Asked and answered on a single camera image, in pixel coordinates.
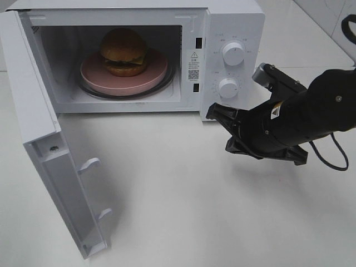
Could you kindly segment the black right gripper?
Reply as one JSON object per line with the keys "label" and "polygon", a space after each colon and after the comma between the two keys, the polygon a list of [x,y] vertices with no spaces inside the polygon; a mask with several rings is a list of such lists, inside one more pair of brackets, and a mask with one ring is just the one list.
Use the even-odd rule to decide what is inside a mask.
{"label": "black right gripper", "polygon": [[306,164],[308,153],[299,145],[287,145],[282,137],[288,137],[286,126],[291,119],[281,121],[283,102],[304,93],[306,87],[286,75],[275,66],[266,70],[271,75],[269,100],[249,111],[213,103],[206,114],[208,120],[216,120],[226,130],[235,130],[228,139],[225,150],[232,154],[247,155],[255,159],[292,161]]}

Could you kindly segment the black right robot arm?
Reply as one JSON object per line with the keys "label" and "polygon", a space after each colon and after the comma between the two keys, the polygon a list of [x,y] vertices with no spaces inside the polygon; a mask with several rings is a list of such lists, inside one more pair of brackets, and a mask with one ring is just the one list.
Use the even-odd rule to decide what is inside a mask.
{"label": "black right robot arm", "polygon": [[230,134],[226,151],[256,159],[306,164],[300,144],[355,128],[355,70],[331,69],[304,87],[275,66],[262,63],[253,80],[271,92],[251,110],[212,104],[206,118]]}

